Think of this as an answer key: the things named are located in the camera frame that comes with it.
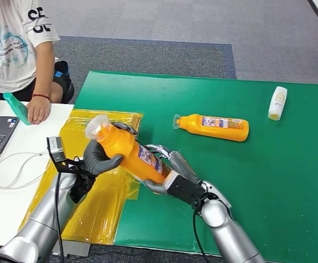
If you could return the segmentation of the person's left hand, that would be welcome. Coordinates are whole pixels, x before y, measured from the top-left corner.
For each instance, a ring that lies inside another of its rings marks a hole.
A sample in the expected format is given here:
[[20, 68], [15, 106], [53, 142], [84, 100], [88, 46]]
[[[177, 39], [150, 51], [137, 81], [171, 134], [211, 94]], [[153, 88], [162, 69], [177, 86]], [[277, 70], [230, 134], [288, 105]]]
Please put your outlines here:
[[29, 123], [39, 125], [50, 115], [51, 102], [49, 98], [45, 96], [33, 96], [27, 108]]

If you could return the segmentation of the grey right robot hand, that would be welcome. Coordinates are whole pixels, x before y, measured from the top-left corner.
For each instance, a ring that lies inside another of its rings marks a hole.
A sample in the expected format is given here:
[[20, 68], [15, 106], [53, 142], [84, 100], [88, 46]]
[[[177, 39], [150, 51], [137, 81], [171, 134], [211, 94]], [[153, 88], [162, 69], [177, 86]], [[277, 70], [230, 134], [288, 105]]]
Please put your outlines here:
[[[165, 158], [169, 161], [170, 167], [178, 174], [197, 184], [199, 179], [191, 166], [179, 151], [172, 151], [162, 145], [147, 144], [144, 146], [153, 154], [159, 153], [159, 158]], [[162, 184], [158, 184], [150, 179], [143, 181], [143, 184], [152, 192], [156, 194], [165, 194], [166, 190]]]

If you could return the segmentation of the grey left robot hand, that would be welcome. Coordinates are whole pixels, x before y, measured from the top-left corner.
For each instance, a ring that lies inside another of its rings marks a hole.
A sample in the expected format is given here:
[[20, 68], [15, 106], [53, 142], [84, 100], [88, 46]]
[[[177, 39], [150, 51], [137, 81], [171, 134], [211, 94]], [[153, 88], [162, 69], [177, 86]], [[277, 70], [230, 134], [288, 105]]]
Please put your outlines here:
[[[125, 130], [132, 135], [137, 134], [134, 128], [128, 124], [122, 122], [111, 122], [111, 124], [117, 129]], [[91, 131], [91, 128], [95, 128], [95, 124], [88, 123], [86, 131]], [[103, 146], [96, 140], [91, 140], [83, 154], [85, 169], [94, 176], [115, 169], [119, 166], [122, 160], [123, 156], [121, 154], [116, 154], [112, 158], [108, 157]]]

